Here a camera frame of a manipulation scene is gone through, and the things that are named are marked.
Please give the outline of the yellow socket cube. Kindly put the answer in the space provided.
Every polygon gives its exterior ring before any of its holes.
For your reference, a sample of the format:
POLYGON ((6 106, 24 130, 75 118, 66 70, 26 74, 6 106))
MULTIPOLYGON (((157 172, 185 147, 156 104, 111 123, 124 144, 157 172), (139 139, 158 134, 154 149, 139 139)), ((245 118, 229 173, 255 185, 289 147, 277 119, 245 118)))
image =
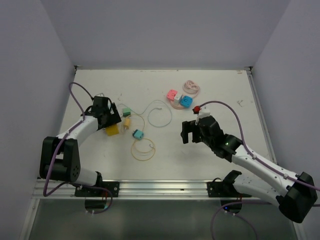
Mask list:
POLYGON ((119 128, 117 124, 106 127, 104 131, 109 137, 119 134, 119 128))

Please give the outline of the green plug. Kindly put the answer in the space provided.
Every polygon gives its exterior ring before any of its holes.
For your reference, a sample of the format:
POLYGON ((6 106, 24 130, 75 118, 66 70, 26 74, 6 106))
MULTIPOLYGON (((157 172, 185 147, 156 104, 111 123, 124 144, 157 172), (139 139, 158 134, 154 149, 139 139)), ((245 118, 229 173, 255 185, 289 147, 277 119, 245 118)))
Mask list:
POLYGON ((129 107, 125 107, 122 109, 122 116, 124 118, 130 116, 132 114, 132 110, 129 107))

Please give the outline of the yellow plug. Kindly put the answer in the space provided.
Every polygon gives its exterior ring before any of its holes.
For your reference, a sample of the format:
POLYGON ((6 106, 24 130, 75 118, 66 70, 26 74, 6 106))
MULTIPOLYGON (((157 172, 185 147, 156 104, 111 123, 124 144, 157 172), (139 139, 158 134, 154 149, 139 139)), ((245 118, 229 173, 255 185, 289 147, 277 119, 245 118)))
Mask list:
POLYGON ((131 126, 131 119, 129 117, 126 117, 123 122, 123 129, 128 130, 130 126, 131 126))

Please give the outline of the pink socket cube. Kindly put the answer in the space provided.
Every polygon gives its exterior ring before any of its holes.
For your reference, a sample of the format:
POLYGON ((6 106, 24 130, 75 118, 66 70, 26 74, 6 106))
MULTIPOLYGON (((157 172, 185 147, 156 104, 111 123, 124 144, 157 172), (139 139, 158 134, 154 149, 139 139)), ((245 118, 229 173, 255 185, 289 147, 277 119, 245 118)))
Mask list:
POLYGON ((177 95, 177 91, 174 90, 174 89, 170 89, 166 95, 166 98, 169 100, 169 101, 174 101, 175 99, 175 96, 177 95))

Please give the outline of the light blue plug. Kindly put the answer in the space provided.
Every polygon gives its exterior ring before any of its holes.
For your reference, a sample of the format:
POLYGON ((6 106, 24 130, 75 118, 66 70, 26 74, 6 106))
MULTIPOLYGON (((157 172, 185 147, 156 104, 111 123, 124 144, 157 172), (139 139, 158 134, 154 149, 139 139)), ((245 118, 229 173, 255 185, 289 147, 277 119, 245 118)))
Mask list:
POLYGON ((133 133, 132 133, 132 136, 136 139, 136 140, 138 140, 138 141, 140 141, 140 140, 142 140, 143 139, 143 137, 144 137, 144 132, 142 131, 142 130, 139 130, 139 129, 136 129, 133 133))

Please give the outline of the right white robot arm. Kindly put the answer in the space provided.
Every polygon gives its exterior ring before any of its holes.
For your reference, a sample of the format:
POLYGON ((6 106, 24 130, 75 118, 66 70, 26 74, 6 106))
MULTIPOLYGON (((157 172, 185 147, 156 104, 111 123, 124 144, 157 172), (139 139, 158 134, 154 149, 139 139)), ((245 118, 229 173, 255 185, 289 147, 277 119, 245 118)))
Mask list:
POLYGON ((236 164, 252 174, 232 170, 218 183, 207 186, 228 197, 252 196, 268 202, 289 220, 302 223, 316 200, 313 178, 306 172, 297 174, 286 170, 246 147, 244 141, 226 134, 211 116, 182 122, 182 142, 204 143, 219 158, 236 164))

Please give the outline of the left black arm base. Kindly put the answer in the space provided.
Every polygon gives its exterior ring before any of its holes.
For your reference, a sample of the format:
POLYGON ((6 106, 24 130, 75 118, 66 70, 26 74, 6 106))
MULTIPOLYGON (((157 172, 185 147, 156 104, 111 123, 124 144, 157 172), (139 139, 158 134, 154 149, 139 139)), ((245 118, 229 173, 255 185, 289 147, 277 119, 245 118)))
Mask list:
POLYGON ((76 186, 74 196, 81 198, 95 198, 95 197, 113 197, 117 198, 120 190, 120 182, 115 180, 104 181, 102 174, 97 173, 97 180, 93 186, 76 186))

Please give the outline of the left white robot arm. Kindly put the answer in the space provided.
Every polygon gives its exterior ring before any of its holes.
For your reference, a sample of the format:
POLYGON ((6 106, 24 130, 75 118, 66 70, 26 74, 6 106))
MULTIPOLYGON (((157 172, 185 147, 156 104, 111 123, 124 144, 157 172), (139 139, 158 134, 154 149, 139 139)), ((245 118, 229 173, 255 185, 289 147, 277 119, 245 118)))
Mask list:
POLYGON ((92 196, 103 193, 102 175, 81 167, 79 148, 95 132, 121 122, 116 104, 110 98, 95 96, 92 105, 68 130, 48 136, 42 142, 39 175, 47 181, 86 185, 92 196))

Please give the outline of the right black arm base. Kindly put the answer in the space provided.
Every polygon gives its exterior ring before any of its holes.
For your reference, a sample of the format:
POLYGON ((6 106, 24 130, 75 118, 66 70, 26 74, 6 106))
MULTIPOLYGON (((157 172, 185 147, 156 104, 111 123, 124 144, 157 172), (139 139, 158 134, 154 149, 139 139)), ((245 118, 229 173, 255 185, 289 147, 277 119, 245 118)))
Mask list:
POLYGON ((249 194, 238 192, 233 184, 236 177, 242 175, 240 171, 232 170, 223 180, 216 177, 206 183, 206 190, 209 198, 251 198, 249 194))

